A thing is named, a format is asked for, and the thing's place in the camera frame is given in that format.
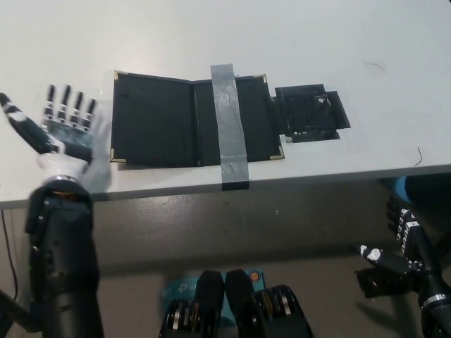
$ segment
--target gray floor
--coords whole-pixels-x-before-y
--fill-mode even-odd
[[[316,337],[420,337],[415,295],[365,299],[354,271],[369,265],[347,248],[393,247],[387,196],[376,182],[355,182],[98,203],[106,337],[157,337],[166,283],[207,268],[262,268],[267,286],[290,285]],[[24,211],[7,216],[26,266]],[[1,287],[10,291],[6,262],[2,268]],[[20,275],[26,288],[26,271]]]

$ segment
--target white table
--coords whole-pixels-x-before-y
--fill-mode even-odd
[[[0,89],[24,112],[40,120],[49,83],[104,103],[104,142],[88,175],[97,200],[221,188],[220,166],[108,163],[113,70],[200,80],[210,65],[233,63],[236,75],[267,74],[272,94],[315,83],[338,90],[352,128],[340,140],[283,141],[285,160],[249,164],[250,189],[451,169],[447,0],[16,0],[2,10]],[[42,172],[6,120],[0,135],[0,208],[23,207]]]

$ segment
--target tape strip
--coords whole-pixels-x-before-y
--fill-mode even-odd
[[[249,189],[249,167],[233,65],[211,66],[223,190]]]

